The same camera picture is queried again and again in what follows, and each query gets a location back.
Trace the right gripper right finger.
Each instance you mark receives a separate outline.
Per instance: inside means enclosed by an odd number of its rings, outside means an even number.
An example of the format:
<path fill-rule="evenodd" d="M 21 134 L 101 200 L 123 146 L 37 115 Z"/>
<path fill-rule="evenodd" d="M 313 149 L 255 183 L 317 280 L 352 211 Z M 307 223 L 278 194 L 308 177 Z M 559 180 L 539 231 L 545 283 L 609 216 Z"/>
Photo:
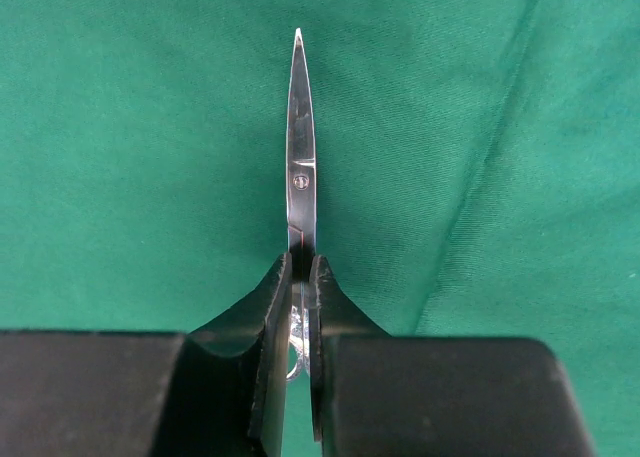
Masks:
<path fill-rule="evenodd" d="M 309 276 L 315 439 L 326 456 L 591 456 L 568 374 L 524 337 L 396 337 Z"/>

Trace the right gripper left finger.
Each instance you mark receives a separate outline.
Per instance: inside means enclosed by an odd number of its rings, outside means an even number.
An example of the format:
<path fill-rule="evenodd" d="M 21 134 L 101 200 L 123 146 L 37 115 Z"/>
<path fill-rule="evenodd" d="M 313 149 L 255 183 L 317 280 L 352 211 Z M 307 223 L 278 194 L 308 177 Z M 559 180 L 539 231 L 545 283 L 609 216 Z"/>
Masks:
<path fill-rule="evenodd" d="M 292 263 L 190 333 L 5 330 L 5 456 L 277 456 Z"/>

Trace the green surgical cloth wrap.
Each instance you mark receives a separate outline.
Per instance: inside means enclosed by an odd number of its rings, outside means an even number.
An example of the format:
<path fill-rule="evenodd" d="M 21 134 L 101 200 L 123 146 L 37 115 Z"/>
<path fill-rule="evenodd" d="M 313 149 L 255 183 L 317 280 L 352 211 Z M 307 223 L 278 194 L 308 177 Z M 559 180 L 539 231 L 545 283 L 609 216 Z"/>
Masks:
<path fill-rule="evenodd" d="M 386 330 L 526 335 L 639 452 L 639 0 L 1 0 L 1 324 L 189 330 L 286 247 Z"/>

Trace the steel surgical scissors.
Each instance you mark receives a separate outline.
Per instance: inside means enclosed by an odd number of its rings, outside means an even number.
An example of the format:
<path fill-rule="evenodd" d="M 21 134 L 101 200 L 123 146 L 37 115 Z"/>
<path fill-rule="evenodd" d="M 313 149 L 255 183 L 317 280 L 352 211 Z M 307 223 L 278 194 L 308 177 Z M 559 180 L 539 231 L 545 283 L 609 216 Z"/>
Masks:
<path fill-rule="evenodd" d="M 286 124 L 287 246 L 292 257 L 292 310 L 289 346 L 295 361 L 287 380 L 310 372 L 305 286 L 316 251 L 317 158 L 312 92 L 302 31 L 295 30 Z"/>

